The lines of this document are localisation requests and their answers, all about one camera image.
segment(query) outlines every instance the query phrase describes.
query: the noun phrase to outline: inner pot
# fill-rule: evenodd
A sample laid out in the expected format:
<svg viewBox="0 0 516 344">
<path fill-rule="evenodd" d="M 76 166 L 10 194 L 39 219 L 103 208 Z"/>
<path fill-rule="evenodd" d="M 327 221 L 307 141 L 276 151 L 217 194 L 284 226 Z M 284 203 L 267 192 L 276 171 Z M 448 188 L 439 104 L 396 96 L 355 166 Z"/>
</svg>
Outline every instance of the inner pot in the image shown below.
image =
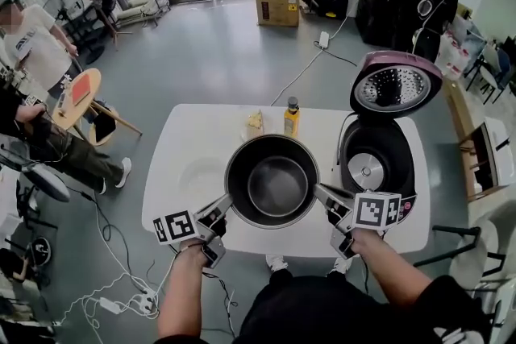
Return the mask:
<svg viewBox="0 0 516 344">
<path fill-rule="evenodd" d="M 303 218 L 315 202 L 318 181 L 310 151 L 284 135 L 262 135 L 244 143 L 231 157 L 225 177 L 235 213 L 266 229 Z"/>
<path fill-rule="evenodd" d="M 340 175 L 344 189 L 414 192 L 414 162 L 409 144 L 394 120 L 359 117 L 344 133 L 340 147 Z"/>
</svg>

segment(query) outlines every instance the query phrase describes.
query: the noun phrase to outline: black cooking pot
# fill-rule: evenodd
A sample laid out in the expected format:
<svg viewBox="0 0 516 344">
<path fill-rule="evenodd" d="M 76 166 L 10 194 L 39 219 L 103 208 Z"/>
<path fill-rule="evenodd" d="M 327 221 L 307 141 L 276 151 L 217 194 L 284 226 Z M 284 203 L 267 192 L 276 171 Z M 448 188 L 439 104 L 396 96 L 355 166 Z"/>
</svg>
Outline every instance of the black cooking pot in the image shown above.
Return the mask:
<svg viewBox="0 0 516 344">
<path fill-rule="evenodd" d="M 303 218 L 315 202 L 319 171 L 310 151 L 284 135 L 262 135 L 243 144 L 226 169 L 226 192 L 244 221 L 276 229 Z"/>
</svg>

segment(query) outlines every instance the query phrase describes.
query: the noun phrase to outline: open lid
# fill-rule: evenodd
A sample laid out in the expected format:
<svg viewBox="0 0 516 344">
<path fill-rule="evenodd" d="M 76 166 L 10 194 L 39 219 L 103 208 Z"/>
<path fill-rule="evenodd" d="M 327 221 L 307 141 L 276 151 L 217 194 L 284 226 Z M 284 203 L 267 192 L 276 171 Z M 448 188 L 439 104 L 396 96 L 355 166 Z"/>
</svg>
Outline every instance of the open lid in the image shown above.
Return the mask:
<svg viewBox="0 0 516 344">
<path fill-rule="evenodd" d="M 400 118 L 426 105 L 439 92 L 443 76 L 422 57 L 405 52 L 368 53 L 350 96 L 362 115 Z"/>
</svg>

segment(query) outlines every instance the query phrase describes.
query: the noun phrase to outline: white sneaker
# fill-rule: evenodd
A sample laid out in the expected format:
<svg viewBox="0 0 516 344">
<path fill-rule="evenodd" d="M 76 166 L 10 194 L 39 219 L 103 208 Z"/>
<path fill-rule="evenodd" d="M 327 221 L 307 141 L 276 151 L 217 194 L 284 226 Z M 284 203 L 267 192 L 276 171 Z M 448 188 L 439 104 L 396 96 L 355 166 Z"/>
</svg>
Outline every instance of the white sneaker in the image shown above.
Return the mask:
<svg viewBox="0 0 516 344">
<path fill-rule="evenodd" d="M 118 182 L 115 187 L 116 188 L 122 188 L 126 184 L 127 175 L 131 172 L 132 163 L 129 158 L 124 158 L 122 160 L 122 166 L 123 166 L 123 175 L 120 182 Z"/>
<path fill-rule="evenodd" d="M 331 274 L 333 271 L 340 272 L 341 274 L 346 274 L 349 267 L 352 265 L 353 258 L 344 259 L 342 257 L 338 257 L 333 264 L 333 268 L 329 272 Z"/>
<path fill-rule="evenodd" d="M 286 269 L 289 265 L 283 260 L 283 255 L 269 255 L 265 256 L 268 267 L 272 272 Z"/>
<path fill-rule="evenodd" d="M 98 193 L 98 195 L 102 195 L 106 192 L 106 180 L 102 180 L 102 191 Z"/>
</svg>

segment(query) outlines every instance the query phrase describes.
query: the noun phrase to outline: round wooden table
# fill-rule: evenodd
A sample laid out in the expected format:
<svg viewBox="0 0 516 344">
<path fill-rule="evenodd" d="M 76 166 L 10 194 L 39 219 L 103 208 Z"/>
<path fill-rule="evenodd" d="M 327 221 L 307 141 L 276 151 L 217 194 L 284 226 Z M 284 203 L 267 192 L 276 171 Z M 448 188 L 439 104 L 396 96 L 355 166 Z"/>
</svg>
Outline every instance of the round wooden table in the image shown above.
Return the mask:
<svg viewBox="0 0 516 344">
<path fill-rule="evenodd" d="M 111 112 L 108 109 L 106 109 L 104 106 L 99 105 L 96 101 L 94 101 L 95 95 L 97 95 L 98 90 L 100 89 L 100 84 L 102 80 L 102 75 L 100 71 L 96 68 L 90 68 L 86 69 L 83 73 L 81 73 L 78 77 L 76 77 L 69 86 L 68 90 L 71 90 L 71 88 L 86 74 L 89 76 L 89 93 L 88 95 L 82 99 L 77 105 L 74 105 L 71 102 L 70 96 L 67 94 L 67 96 L 64 98 L 63 103 L 63 109 L 64 113 L 60 113 L 60 111 L 57 109 L 57 105 L 54 108 L 54 111 L 52 112 L 52 119 L 56 123 L 57 126 L 60 126 L 64 130 L 68 130 L 71 127 L 77 131 L 77 133 L 83 138 L 86 142 L 91 142 L 93 145 L 100 145 L 105 143 L 109 136 L 102 139 L 102 141 L 97 142 L 96 139 L 92 141 L 92 139 L 87 139 L 85 135 L 82 133 L 81 128 L 77 124 L 79 120 L 81 119 L 82 115 L 88 110 L 93 109 L 96 112 L 104 112 L 104 114 L 110 116 L 113 118 L 116 122 L 120 122 L 122 125 L 128 127 L 129 129 L 132 129 L 134 132 L 137 132 L 138 134 L 142 135 L 143 132 L 140 131 L 135 126 L 132 126 L 129 122 L 124 121 L 121 119 L 117 113 Z"/>
</svg>

